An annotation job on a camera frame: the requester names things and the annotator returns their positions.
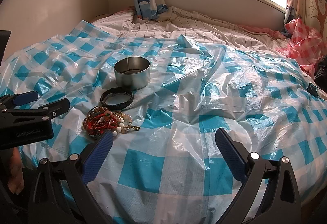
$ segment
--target black bracelet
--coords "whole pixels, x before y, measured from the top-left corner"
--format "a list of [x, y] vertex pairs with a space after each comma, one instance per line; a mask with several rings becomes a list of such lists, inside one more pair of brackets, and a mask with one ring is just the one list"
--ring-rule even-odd
[[[105, 103], [106, 99], [109, 97], [113, 97], [117, 94], [125, 94], [125, 95], [130, 95], [130, 99], [127, 102], [122, 102], [119, 104], [113, 104], [113, 105], [108, 105]], [[100, 103], [102, 104], [103, 107], [107, 107], [108, 110], [123, 110], [125, 109], [128, 105], [130, 105], [134, 100], [134, 94], [128, 89], [124, 88], [112, 88], [107, 91], [105, 91], [100, 98]]]

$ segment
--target metal screw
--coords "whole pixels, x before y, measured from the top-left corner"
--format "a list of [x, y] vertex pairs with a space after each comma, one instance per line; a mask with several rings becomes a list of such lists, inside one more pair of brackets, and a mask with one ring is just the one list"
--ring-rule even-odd
[[43, 165], [43, 164], [46, 164], [48, 162], [48, 159], [47, 158], [43, 158], [40, 160], [40, 163]]
[[69, 159], [70, 159], [70, 160], [77, 160], [77, 159], [78, 159], [78, 154], [71, 154], [71, 155], [69, 156]]
[[282, 162], [284, 162], [284, 163], [289, 163], [289, 159], [288, 159], [288, 157], [282, 157]]
[[257, 152], [252, 152], [250, 154], [250, 157], [253, 158], [254, 160], [259, 159], [260, 155]]

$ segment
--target round silver container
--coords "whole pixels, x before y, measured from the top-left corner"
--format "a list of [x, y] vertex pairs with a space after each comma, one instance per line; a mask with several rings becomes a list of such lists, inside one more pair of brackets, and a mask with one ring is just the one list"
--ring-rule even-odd
[[125, 58], [118, 61], [113, 68], [119, 87], [138, 90], [147, 86], [151, 81], [150, 62], [143, 57]]

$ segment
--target human hand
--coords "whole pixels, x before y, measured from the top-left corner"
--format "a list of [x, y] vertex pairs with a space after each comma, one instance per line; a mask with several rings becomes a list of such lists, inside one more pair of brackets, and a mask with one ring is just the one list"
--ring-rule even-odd
[[14, 194], [19, 194], [24, 189], [24, 179], [22, 176], [22, 159], [17, 147], [14, 147], [12, 157], [9, 161], [11, 176], [8, 181], [8, 188]]

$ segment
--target pile of bracelets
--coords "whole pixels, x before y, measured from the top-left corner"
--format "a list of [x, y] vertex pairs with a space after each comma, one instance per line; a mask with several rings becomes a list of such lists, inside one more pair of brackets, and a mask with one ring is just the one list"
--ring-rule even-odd
[[132, 122], [131, 116], [121, 111], [110, 111], [107, 107], [96, 106], [87, 113], [82, 126], [87, 134], [96, 140], [106, 129], [110, 129], [113, 136], [131, 130], [139, 131], [140, 127], [131, 125]]

